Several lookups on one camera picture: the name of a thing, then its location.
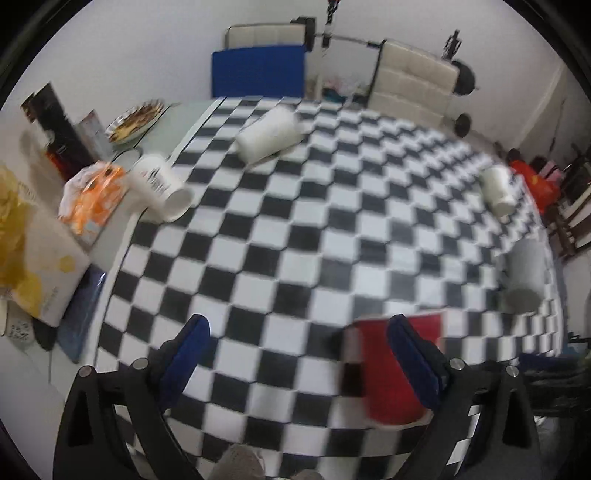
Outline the red paper cup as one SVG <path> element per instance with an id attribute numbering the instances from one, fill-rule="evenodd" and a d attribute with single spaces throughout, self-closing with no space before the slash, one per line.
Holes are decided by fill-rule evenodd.
<path id="1" fill-rule="evenodd" d="M 384 317 L 362 317 L 346 328 L 342 391 L 346 396 L 361 396 L 370 425 L 402 429 L 425 421 L 430 414 L 391 352 L 387 323 Z"/>

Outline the dark bottle box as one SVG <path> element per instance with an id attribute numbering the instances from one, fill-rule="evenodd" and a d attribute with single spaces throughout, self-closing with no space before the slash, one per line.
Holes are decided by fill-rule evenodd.
<path id="1" fill-rule="evenodd" d="M 77 130 L 69 121 L 50 83 L 31 94 L 21 105 L 27 119 L 37 122 L 47 137 L 46 153 L 64 181 L 95 163 Z"/>

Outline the black white checkered tablecloth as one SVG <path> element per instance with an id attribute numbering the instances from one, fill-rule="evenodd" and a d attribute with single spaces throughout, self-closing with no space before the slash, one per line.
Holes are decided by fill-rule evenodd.
<path id="1" fill-rule="evenodd" d="M 211 344 L 167 420 L 202 474 L 232 444 L 266 475 L 385 479 L 421 435 L 371 427 L 353 322 L 440 310 L 449 353 L 476 365 L 554 354 L 555 275 L 533 314 L 503 312 L 497 265 L 542 238 L 533 202 L 498 221 L 478 186 L 486 154 L 367 111 L 308 102 L 304 141 L 247 169 L 233 148 L 273 101 L 216 102 L 174 159 L 194 198 L 178 220 L 136 222 L 106 289 L 95 367 L 129 365 L 194 313 Z"/>

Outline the yellow plastic bag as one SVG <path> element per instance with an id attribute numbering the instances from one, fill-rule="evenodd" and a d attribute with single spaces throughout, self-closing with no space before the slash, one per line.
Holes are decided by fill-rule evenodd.
<path id="1" fill-rule="evenodd" d="M 41 281 L 25 262 L 27 232 L 35 212 L 32 191 L 1 164 L 1 287 L 28 299 L 41 294 Z"/>

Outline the white padded chair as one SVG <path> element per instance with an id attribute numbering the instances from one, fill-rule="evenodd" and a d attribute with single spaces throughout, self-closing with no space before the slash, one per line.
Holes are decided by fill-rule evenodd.
<path id="1" fill-rule="evenodd" d="M 369 92 L 367 108 L 392 118 L 406 119 L 417 125 L 438 128 L 443 124 L 457 71 L 445 63 L 435 74 L 425 67 L 417 70 L 411 56 L 411 66 L 385 68 L 378 74 L 373 92 Z"/>

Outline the red plastic bag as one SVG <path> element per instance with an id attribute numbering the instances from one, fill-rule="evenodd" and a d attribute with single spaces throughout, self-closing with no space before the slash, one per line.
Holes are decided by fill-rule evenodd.
<path id="1" fill-rule="evenodd" d="M 536 173 L 529 164 L 522 160 L 513 160 L 510 162 L 510 166 L 524 178 L 539 213 L 544 215 L 546 210 L 558 201 L 559 188 Z"/>

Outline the dark wooden chair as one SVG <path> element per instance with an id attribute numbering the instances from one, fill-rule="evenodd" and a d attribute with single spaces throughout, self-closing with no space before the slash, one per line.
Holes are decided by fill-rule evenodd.
<path id="1" fill-rule="evenodd" d="M 575 157 L 563 170 L 559 201 L 546 215 L 549 239 L 565 260 L 590 250 L 590 147 L 571 148 Z"/>

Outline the barbell on rack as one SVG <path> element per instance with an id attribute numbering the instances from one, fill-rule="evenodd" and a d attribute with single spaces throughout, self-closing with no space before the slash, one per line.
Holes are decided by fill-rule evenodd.
<path id="1" fill-rule="evenodd" d="M 460 30 L 456 29 L 454 33 L 446 41 L 442 56 L 437 59 L 435 55 L 425 52 L 418 48 L 400 43 L 394 40 L 385 39 L 382 42 L 356 39 L 353 37 L 335 35 L 334 33 L 322 34 L 317 32 L 317 20 L 314 17 L 297 17 L 290 21 L 290 24 L 298 24 L 304 26 L 304 46 L 308 52 L 315 48 L 315 40 L 321 38 L 324 41 L 322 48 L 327 48 L 325 41 L 331 45 L 332 40 L 344 41 L 353 44 L 363 45 L 367 48 L 372 48 L 379 51 L 377 65 L 375 68 L 372 83 L 370 84 L 370 92 L 374 91 L 374 87 L 378 80 L 378 74 L 385 68 L 401 67 L 405 69 L 411 66 L 411 56 L 417 54 L 418 57 L 414 60 L 417 70 L 425 67 L 431 73 L 435 74 L 435 68 L 439 65 L 445 69 L 444 64 L 447 63 L 453 66 L 457 71 L 456 84 L 453 94 L 457 96 L 471 95 L 475 90 L 478 90 L 476 75 L 473 69 L 463 61 L 455 60 L 454 57 L 458 53 L 462 39 L 460 38 Z"/>

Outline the white mug black print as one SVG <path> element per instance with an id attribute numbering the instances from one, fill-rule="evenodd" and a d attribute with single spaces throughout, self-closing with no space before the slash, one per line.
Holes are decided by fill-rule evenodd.
<path id="1" fill-rule="evenodd" d="M 162 221 L 178 220 L 191 206 L 192 190 L 174 174 L 162 155 L 142 155 L 127 177 L 130 189 Z"/>

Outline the yellow white box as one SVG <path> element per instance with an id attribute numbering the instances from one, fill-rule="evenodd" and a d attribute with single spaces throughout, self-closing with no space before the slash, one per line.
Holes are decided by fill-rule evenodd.
<path id="1" fill-rule="evenodd" d="M 41 294 L 32 299 L 8 292 L 22 310 L 43 323 L 57 327 L 90 265 L 90 259 L 65 227 L 36 205 L 27 232 L 26 267 L 41 281 Z"/>

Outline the grey mug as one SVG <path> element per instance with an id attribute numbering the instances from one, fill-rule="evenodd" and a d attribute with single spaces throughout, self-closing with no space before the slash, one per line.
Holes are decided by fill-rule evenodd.
<path id="1" fill-rule="evenodd" d="M 544 245 L 534 238 L 517 241 L 504 255 L 504 301 L 517 315 L 535 312 L 545 298 Z"/>

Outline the pink suitcase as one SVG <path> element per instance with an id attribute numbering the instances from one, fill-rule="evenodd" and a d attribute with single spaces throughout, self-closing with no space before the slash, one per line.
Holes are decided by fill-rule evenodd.
<path id="1" fill-rule="evenodd" d="M 564 172 L 554 161 L 551 160 L 548 160 L 544 163 L 539 175 L 545 180 L 556 185 L 560 185 L 564 179 Z"/>

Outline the white paper cup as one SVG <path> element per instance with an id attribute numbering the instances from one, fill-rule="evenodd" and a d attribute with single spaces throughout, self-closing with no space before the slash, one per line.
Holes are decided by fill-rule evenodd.
<path id="1" fill-rule="evenodd" d="M 278 105 L 239 131 L 236 153 L 245 165 L 253 165 L 297 145 L 303 137 L 300 116 L 293 108 Z"/>

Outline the orange snack packet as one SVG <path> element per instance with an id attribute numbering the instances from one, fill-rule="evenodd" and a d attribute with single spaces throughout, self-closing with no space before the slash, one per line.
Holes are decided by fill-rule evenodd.
<path id="1" fill-rule="evenodd" d="M 58 218 L 80 243 L 90 247 L 126 193 L 124 169 L 98 161 L 65 183 Z"/>

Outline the white mug with print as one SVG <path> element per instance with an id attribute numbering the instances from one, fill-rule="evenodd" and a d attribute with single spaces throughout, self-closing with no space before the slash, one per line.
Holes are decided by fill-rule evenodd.
<path id="1" fill-rule="evenodd" d="M 511 181 L 512 171 L 505 165 L 490 166 L 480 174 L 484 199 L 498 219 L 513 214 L 517 207 L 517 197 Z"/>

